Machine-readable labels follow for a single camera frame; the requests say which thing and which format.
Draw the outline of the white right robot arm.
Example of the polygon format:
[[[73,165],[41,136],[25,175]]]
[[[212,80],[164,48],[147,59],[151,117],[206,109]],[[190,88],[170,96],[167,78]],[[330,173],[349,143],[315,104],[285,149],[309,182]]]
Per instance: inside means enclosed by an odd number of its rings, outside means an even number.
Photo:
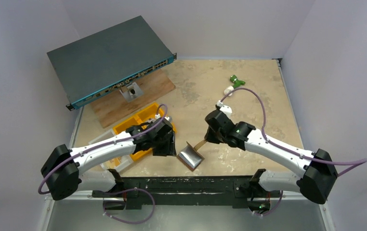
[[[222,111],[214,110],[205,117],[208,130],[207,142],[224,143],[232,148],[239,148],[260,154],[289,169],[289,172],[273,172],[259,169],[253,175],[251,187],[263,192],[289,191],[301,193],[316,204],[324,204],[338,173],[330,164],[328,152],[303,150],[276,140],[264,138],[261,130],[246,122],[233,123]]]

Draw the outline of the brown leather card holder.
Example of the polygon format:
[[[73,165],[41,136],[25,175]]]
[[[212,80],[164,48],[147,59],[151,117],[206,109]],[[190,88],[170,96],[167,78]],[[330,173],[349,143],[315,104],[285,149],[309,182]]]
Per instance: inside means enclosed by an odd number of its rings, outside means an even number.
[[[205,139],[198,142],[195,146],[192,146],[189,142],[186,142],[186,146],[179,151],[177,158],[190,171],[195,171],[204,160],[204,157],[198,151],[206,143],[207,141]]]

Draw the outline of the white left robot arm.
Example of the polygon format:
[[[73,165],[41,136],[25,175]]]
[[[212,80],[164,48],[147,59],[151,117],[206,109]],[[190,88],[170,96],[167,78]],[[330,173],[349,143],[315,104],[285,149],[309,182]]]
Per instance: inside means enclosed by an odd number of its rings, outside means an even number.
[[[170,121],[160,118],[146,123],[146,128],[135,125],[118,135],[98,143],[78,148],[62,144],[55,147],[42,166],[43,180],[39,194],[50,194],[58,201],[77,191],[107,192],[116,184],[115,173],[107,170],[98,176],[88,171],[106,161],[149,149],[160,149],[161,156],[173,154],[174,130]]]

